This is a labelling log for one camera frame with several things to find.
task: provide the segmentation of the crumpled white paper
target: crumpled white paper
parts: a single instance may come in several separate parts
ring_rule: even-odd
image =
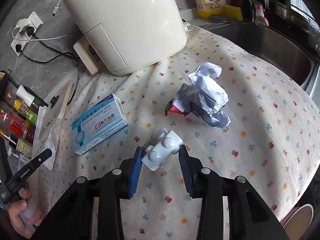
[[[41,106],[39,107],[36,131],[35,131],[33,147],[32,147],[32,158],[36,157],[38,154],[40,154],[44,150],[50,149],[52,151],[52,156],[49,159],[47,159],[43,163],[43,165],[46,166],[49,170],[52,170],[53,164],[56,158],[56,152],[58,149],[61,120],[56,121],[56,123],[54,124],[54,126],[51,128],[49,132],[48,138],[43,143],[40,142],[39,140],[40,129],[44,120],[46,109],[47,109],[46,107],[41,107]]]
[[[221,67],[210,62],[200,64],[188,75],[192,85],[183,84],[173,99],[172,105],[186,118],[210,127],[225,128],[230,124],[229,116],[220,111],[228,101],[225,90],[213,78],[221,75]]]

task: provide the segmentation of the metal screw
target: metal screw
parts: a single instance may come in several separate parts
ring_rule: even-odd
[[[112,171],[112,174],[113,175],[120,175],[121,174],[121,169],[114,169],[113,171]]]
[[[239,176],[239,177],[237,178],[237,181],[239,181],[239,182],[241,182],[241,183],[245,183],[245,177]]]
[[[208,168],[202,168],[202,169],[201,169],[201,173],[203,173],[203,174],[210,174],[210,169],[208,169]]]
[[[84,183],[85,182],[85,177],[79,177],[77,179],[77,183],[81,184],[81,183]]]

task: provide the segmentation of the window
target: window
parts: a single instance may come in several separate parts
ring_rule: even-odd
[[[291,8],[305,17],[307,20],[309,18],[313,19],[311,12],[309,11],[308,7],[302,0],[290,0]]]

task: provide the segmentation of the blue and white medicine box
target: blue and white medicine box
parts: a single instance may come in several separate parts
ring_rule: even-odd
[[[114,94],[107,96],[72,123],[74,152],[84,155],[128,124],[119,98]]]

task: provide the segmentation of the stainless steel sink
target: stainless steel sink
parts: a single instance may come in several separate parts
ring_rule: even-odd
[[[275,30],[244,22],[220,26],[209,24],[202,28],[225,37],[250,54],[264,59],[286,73],[303,89],[307,88],[315,68],[315,59]]]

